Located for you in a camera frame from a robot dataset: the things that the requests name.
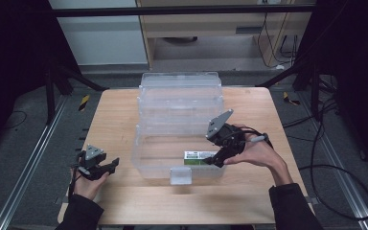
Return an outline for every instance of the black sleeve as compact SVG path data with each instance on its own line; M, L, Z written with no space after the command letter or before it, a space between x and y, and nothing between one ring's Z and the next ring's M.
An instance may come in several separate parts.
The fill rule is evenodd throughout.
M278 230L323 229L298 184L273 186L269 194Z
M65 210L63 221L56 230L95 230L103 212L104 209L94 201L81 195L73 195Z

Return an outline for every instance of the silver metal strip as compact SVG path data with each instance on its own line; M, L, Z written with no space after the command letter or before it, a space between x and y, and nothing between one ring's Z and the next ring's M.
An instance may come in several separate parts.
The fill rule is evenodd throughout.
M25 169L23 170L22 174L20 174L13 190L11 191L11 195L2 208L0 212L0 230L6 230L8 228L13 214L16 211L16 208L25 194L30 180L35 173L38 162L40 161L40 158L47 147L53 131L58 124L58 120L62 115L67 100L68 96L60 96L56 108L56 116L53 118L53 121L44 128L43 133L41 134L40 139L35 145L34 151L32 152L28 163L25 166Z
M299 95L301 99L301 103L306 109L307 113L311 115L310 101L308 99L308 95L304 93L299 93L299 92L297 92L297 94ZM314 119L311 119L311 120L312 120L312 124L315 130L318 130L319 124L315 122ZM328 138L327 133L324 133L323 137L321 138L321 144L322 144L322 147L324 148L325 155L327 156L327 159L330 162L330 164L337 166L339 168L345 169L330 139ZM368 216L367 205L364 202L361 194L359 193L354 180L351 178L351 176L349 176L348 174L344 172L335 171L334 173L342 189L342 192L345 195L346 199L348 200L348 203L351 206L352 211L354 212L355 216L357 218L367 217ZM362 229L368 230L368 219L365 221L359 221L358 223Z

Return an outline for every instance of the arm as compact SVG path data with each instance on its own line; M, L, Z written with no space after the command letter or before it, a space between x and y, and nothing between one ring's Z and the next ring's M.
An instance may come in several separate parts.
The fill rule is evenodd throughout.
M104 209L96 204L93 199L101 186L106 181L109 173L103 174L98 180L88 180L81 176L77 181L74 194L65 210L62 223L57 230L80 229L95 230Z
M253 135L246 134L250 140ZM247 162L267 167L275 187L269 190L277 229L323 229L312 213L298 184L293 183L283 158L266 142L247 142L241 154L228 158L225 165Z

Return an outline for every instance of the person's left hand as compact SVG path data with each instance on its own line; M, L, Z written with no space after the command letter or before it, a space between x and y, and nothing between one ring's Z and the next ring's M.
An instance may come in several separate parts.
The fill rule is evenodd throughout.
M109 172L106 172L98 180L89 180L81 176L80 172L77 171L76 178L79 179L76 181L74 194L84 196L85 198L93 200L97 195L97 192L100 190L101 186L105 183L108 176Z

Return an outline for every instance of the horizontal black pole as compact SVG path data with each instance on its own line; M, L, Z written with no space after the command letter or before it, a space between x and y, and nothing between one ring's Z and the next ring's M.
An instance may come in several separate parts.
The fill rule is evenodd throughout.
M185 7L139 7L139 8L98 8L61 9L50 11L26 11L28 15L54 17L93 17L166 14L205 13L253 13L253 12L312 12L315 4L304 5L227 5L227 6L185 6Z

